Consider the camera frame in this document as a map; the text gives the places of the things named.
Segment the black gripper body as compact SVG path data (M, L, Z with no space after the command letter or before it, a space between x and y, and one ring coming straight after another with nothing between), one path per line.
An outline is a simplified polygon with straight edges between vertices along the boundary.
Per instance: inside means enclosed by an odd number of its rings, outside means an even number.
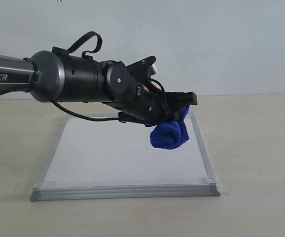
M162 123L170 114L166 94L155 86L137 86L117 97L118 121L145 126Z

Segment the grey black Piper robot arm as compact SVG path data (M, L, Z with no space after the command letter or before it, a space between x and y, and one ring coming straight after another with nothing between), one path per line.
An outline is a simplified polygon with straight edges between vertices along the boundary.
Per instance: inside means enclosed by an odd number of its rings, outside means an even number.
M166 91L153 78L155 62L154 56L130 65L99 62L90 51L76 57L57 47L23 59L0 55L0 96L21 91L58 108L63 102L99 102L118 111L116 121L147 127L181 121L182 110L198 104L197 96Z

